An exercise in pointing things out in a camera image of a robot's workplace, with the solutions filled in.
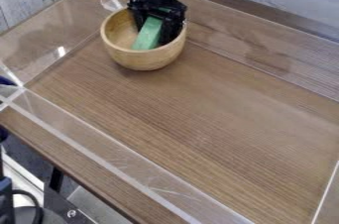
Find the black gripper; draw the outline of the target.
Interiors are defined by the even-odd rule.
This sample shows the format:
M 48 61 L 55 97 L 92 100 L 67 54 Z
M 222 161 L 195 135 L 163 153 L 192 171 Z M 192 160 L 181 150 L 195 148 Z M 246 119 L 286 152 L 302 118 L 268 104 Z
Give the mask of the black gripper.
M 171 10 L 171 16 L 161 20 L 159 44 L 167 45 L 171 43 L 183 29 L 187 6 L 179 0 L 128 0 L 127 6 L 137 30 L 141 30 L 147 20 L 147 12 L 157 8 L 168 8 Z

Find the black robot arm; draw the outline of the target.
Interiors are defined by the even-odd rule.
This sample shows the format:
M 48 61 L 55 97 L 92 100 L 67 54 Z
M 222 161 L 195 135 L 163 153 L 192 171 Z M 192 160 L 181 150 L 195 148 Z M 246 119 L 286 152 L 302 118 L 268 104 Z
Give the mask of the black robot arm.
M 187 12 L 187 6 L 179 0 L 128 0 L 127 8 L 137 30 L 141 30 L 149 17 L 160 21 L 160 45 L 167 45 L 177 38 Z

